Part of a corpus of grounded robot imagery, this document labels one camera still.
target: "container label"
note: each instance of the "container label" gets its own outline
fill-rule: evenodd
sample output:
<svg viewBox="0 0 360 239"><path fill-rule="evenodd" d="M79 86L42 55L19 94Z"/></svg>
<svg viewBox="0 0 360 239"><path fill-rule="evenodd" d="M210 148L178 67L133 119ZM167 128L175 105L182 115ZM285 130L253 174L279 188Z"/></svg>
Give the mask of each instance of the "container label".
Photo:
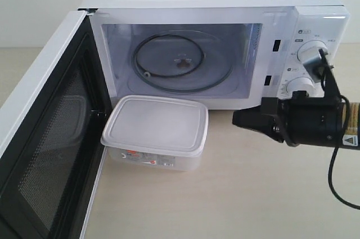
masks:
<svg viewBox="0 0 360 239"><path fill-rule="evenodd" d="M343 136L343 145L358 146L358 124L359 124L359 106L360 103L350 103L350 118L348 127L346 128ZM343 108L343 123L345 122L345 116L347 113L346 105Z"/></svg>
<svg viewBox="0 0 360 239"><path fill-rule="evenodd" d="M175 166L175 157L166 155L157 155L150 153L143 153L138 151L126 150L121 153L123 159L127 159L133 162L140 162L149 165L161 165L161 166Z"/></svg>

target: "container lid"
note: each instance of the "container lid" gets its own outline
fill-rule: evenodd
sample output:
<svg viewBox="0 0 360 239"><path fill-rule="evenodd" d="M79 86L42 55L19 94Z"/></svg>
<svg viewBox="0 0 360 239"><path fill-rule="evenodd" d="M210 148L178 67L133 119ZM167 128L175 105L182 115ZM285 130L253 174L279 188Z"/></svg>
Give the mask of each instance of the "container lid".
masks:
<svg viewBox="0 0 360 239"><path fill-rule="evenodd" d="M110 115L105 146L152 154L195 157L208 131L208 109L188 100L126 96Z"/></svg>

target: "microwave door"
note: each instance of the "microwave door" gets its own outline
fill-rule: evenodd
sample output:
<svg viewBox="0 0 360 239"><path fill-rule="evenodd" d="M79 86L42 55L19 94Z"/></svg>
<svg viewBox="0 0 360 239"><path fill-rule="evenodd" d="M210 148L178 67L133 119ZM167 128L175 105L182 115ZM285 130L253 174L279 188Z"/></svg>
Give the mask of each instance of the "microwave door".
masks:
<svg viewBox="0 0 360 239"><path fill-rule="evenodd" d="M70 12L0 109L0 238L79 238L111 110L89 17Z"/></svg>

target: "countertop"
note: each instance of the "countertop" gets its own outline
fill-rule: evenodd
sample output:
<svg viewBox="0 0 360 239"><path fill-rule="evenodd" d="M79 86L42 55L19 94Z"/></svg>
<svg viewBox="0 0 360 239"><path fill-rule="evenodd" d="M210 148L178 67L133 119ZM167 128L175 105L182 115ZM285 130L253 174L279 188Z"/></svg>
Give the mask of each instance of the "countertop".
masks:
<svg viewBox="0 0 360 239"><path fill-rule="evenodd" d="M360 102L360 44L341 45L335 77ZM0 105L39 49L0 49ZM360 211L327 186L331 148L276 143L211 111L200 167L174 172L106 156L86 239L359 238ZM360 152L340 150L338 192L360 204Z"/></svg>

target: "white microwave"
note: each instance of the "white microwave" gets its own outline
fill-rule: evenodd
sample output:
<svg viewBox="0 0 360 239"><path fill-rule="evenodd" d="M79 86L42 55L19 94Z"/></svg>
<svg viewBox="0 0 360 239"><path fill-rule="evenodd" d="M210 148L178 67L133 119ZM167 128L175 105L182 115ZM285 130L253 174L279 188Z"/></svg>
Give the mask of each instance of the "white microwave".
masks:
<svg viewBox="0 0 360 239"><path fill-rule="evenodd" d="M303 62L313 47L331 62L348 19L338 0L84 0L0 109L0 237L83 235L122 97L241 110L316 95Z"/></svg>

